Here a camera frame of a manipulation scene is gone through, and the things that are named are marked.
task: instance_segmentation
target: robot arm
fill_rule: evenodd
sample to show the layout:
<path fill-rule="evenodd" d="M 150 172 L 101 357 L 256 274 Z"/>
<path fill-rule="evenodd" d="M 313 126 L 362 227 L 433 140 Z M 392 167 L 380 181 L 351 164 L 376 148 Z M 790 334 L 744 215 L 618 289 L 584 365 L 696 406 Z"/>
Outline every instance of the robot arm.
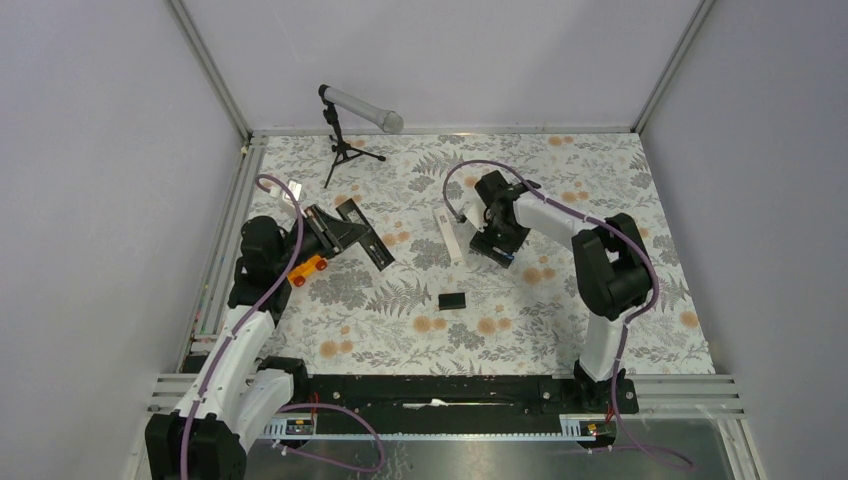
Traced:
<path fill-rule="evenodd" d="M 323 270 L 328 259 L 357 243 L 379 270 L 394 261 L 353 200 L 336 210 L 341 219 L 314 205 L 304 210 L 305 228 L 298 252 L 294 251 L 295 236 L 272 218 L 256 217 L 244 224 L 242 256 L 236 262 L 223 330 L 197 380 L 174 411 L 153 415 L 145 429 L 152 478 L 179 477 L 180 443 L 195 404 L 188 436 L 189 476 L 217 479 L 243 478 L 247 452 L 277 409 L 291 401 L 307 400 L 309 380 L 302 360 L 266 359 L 247 387 L 254 359 L 279 323 L 292 284 L 303 285 L 313 270 Z M 251 306 L 274 285 L 292 255 L 297 255 L 296 268 L 236 329 Z"/>
<path fill-rule="evenodd" d="M 465 213 L 478 230 L 471 240 L 473 250 L 509 267 L 513 254 L 532 229 L 574 254 L 580 297 L 591 312 L 575 377 L 585 376 L 587 388 L 597 387 L 603 396 L 603 383 L 619 374 L 612 370 L 624 324 L 621 314 L 643 304 L 651 289 L 645 265 L 624 242 L 605 229 L 544 203 L 522 183 L 508 184 L 500 172 L 484 175 L 475 190 L 479 199 Z M 606 221 L 644 251 L 636 223 L 630 216 L 618 214 Z M 617 253 L 618 258 L 611 261 L 607 252 Z"/>

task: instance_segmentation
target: white block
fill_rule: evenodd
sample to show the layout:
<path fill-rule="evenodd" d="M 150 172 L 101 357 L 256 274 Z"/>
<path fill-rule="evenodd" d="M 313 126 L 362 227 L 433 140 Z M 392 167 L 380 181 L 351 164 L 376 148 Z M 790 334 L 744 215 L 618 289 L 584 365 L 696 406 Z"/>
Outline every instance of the white block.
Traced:
<path fill-rule="evenodd" d="M 444 238 L 445 245 L 448 247 L 451 265 L 454 267 L 462 265 L 464 263 L 462 249 L 459 248 L 459 242 L 456 241 L 456 235 L 453 233 L 448 211 L 444 207 L 440 207 L 433 210 L 433 215 L 436 217 L 436 223 L 439 225 L 439 230 L 442 231 L 442 238 Z"/>

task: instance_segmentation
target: black mounting plate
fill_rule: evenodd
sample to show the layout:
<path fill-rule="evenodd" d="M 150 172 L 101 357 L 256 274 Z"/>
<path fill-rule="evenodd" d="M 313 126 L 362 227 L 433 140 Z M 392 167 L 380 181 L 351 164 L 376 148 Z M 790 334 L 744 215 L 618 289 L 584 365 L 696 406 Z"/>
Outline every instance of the black mounting plate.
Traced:
<path fill-rule="evenodd" d="M 313 375 L 310 389 L 322 402 L 357 411 L 379 434 L 560 433 L 560 414 L 607 413 L 606 404 L 583 406 L 573 378 L 546 375 Z M 451 406 L 408 408 L 433 399 Z M 621 382 L 618 404 L 621 413 L 639 412 L 632 380 Z M 363 432 L 346 415 L 322 412 L 316 433 Z"/>

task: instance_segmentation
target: aluminum frame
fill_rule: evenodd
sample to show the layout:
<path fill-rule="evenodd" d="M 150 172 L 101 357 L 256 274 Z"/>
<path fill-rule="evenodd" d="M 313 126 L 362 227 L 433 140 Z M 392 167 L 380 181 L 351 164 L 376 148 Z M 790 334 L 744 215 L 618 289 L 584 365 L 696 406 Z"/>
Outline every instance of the aluminum frame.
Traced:
<path fill-rule="evenodd" d="M 167 0 L 165 3 L 170 7 L 171 14 L 174 16 L 177 26 L 186 36 L 186 41 L 188 42 L 189 48 L 191 48 L 191 53 L 194 54 L 194 57 L 200 63 L 203 73 L 209 80 L 215 95 L 217 95 L 218 99 L 221 101 L 224 111 L 227 113 L 227 117 L 229 117 L 230 122 L 233 124 L 233 128 L 235 128 L 239 135 L 241 135 L 242 140 L 247 142 L 250 138 L 250 126 L 247 124 L 247 121 L 241 114 L 241 110 L 239 110 L 233 95 L 227 88 L 227 84 L 224 82 L 224 77 L 221 76 L 221 72 L 215 65 L 215 61 L 212 59 L 212 54 L 210 54 L 209 49 L 206 48 L 206 44 L 203 42 L 203 38 L 200 36 L 200 32 L 198 32 L 197 27 L 194 25 L 194 21 L 191 19 L 188 9 L 186 9 L 182 0 Z"/>
<path fill-rule="evenodd" d="M 692 15 L 692 19 L 689 20 L 689 24 L 686 25 L 686 29 L 683 30 L 683 35 L 680 37 L 680 41 L 678 41 L 677 46 L 674 47 L 674 52 L 672 52 L 671 58 L 668 59 L 668 63 L 663 69 L 662 74 L 660 74 L 660 78 L 657 80 L 654 90 L 648 97 L 648 101 L 642 108 L 642 112 L 636 119 L 636 123 L 633 124 L 632 131 L 634 133 L 642 135 L 642 132 L 645 131 L 645 127 L 651 120 L 651 116 L 653 115 L 657 104 L 665 94 L 666 89 L 671 83 L 671 80 L 674 78 L 674 75 L 677 73 L 677 70 L 683 62 L 683 59 L 686 57 L 686 54 L 689 53 L 689 47 L 692 46 L 693 40 L 695 40 L 698 32 L 701 31 L 701 27 L 704 25 L 704 21 L 707 19 L 713 5 L 715 5 L 715 2 L 716 0 L 701 0 L 701 3 L 698 4 L 698 8 Z"/>

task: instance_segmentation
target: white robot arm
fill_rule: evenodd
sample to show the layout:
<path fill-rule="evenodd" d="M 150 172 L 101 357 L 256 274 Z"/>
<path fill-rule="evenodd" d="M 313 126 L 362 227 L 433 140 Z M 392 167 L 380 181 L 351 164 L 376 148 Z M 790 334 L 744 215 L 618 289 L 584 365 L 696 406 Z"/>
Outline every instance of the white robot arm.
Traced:
<path fill-rule="evenodd" d="M 596 225 L 545 203 L 523 184 L 507 184 L 500 172 L 484 175 L 475 189 L 479 198 L 464 212 L 478 230 L 471 241 L 473 250 L 508 267 L 529 231 L 536 230 L 574 254 L 580 296 L 591 312 L 575 374 L 582 372 L 596 383 L 617 375 L 613 363 L 624 325 L 622 313 L 644 303 L 651 288 L 638 256 Z M 619 214 L 607 222 L 644 250 L 632 218 Z M 610 261 L 607 250 L 619 258 Z"/>

